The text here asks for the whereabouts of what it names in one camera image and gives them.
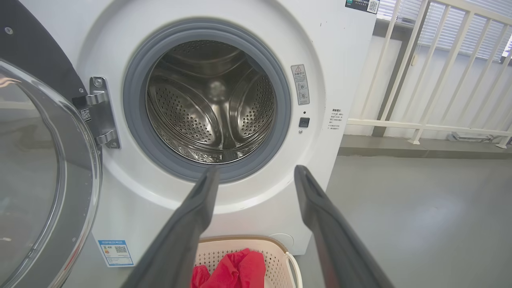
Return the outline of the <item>round black glass washer door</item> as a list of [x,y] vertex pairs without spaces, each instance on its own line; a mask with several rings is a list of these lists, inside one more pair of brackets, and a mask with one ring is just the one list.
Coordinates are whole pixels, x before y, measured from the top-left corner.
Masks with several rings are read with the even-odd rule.
[[102,177],[87,94],[41,20],[0,0],[0,288],[62,288],[84,249]]

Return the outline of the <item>grey warning sticker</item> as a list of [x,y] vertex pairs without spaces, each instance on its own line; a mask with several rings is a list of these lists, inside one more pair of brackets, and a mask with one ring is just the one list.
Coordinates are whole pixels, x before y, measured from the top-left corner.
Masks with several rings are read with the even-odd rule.
[[310,94],[305,66],[303,64],[292,65],[291,71],[296,88],[298,105],[308,105],[310,103]]

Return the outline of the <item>white metal railing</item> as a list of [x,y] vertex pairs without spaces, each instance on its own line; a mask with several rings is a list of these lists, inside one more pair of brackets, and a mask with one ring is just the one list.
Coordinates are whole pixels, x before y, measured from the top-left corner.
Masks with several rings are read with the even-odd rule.
[[[363,77],[348,119],[347,134],[493,142],[512,145],[512,47],[501,62],[493,57],[512,19],[464,0],[423,0],[413,27],[377,17]],[[428,8],[445,6],[430,46],[419,44]],[[464,11],[449,50],[436,47],[451,8]],[[487,18],[471,55],[459,49],[475,15]],[[490,57],[477,57],[490,22],[504,24]]]

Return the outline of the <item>white front-load washing machine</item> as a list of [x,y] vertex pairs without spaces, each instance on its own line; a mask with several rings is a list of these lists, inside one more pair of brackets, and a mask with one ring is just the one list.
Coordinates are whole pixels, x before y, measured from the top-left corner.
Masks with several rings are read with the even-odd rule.
[[[312,237],[293,175],[331,177],[376,16],[346,0],[20,0],[83,84],[104,77],[121,148],[104,151],[95,241],[135,266],[200,175],[219,171],[202,237]],[[292,65],[310,103],[298,105]]]

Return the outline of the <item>blue energy label sticker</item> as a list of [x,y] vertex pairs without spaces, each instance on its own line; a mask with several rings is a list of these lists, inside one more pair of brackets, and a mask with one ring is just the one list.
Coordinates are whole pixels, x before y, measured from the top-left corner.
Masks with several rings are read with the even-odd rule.
[[97,243],[108,267],[135,266],[125,240],[98,240]]

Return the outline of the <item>black QR code sticker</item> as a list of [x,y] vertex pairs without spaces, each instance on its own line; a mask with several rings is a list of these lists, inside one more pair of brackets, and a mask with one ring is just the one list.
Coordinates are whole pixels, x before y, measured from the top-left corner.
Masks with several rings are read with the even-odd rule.
[[379,4],[379,0],[346,0],[345,7],[377,14]]

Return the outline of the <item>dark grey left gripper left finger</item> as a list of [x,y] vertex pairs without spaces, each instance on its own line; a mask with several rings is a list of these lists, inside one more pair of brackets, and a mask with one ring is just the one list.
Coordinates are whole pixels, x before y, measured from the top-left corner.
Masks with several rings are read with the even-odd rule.
[[219,171],[207,168],[121,288],[190,288],[200,235],[209,227]]

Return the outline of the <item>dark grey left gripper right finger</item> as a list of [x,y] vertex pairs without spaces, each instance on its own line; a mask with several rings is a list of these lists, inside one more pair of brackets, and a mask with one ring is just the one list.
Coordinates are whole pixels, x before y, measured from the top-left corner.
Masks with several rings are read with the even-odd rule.
[[306,166],[294,169],[304,224],[313,233],[326,288],[395,288]]

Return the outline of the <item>cream perforated laundry basket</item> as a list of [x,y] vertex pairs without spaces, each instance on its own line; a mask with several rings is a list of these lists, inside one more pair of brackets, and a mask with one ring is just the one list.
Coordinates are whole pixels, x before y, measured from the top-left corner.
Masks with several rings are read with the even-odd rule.
[[248,248],[264,255],[264,288],[305,288],[299,265],[287,248],[267,236],[221,236],[200,240],[194,267],[205,265],[212,273],[228,253]]

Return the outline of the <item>red cloth garment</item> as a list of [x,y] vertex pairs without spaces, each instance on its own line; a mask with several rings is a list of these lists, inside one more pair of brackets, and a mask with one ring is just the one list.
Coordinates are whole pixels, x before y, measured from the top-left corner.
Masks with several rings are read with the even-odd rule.
[[190,288],[264,288],[265,275],[264,255],[246,248],[226,254],[212,273],[194,267]]

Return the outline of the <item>metal washer door hinge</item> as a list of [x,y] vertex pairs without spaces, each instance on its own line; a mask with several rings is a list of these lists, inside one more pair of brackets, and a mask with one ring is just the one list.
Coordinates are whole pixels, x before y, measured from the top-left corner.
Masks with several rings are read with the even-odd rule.
[[120,139],[114,121],[114,113],[107,80],[104,77],[90,78],[89,93],[72,99],[87,124],[97,146],[120,149]]

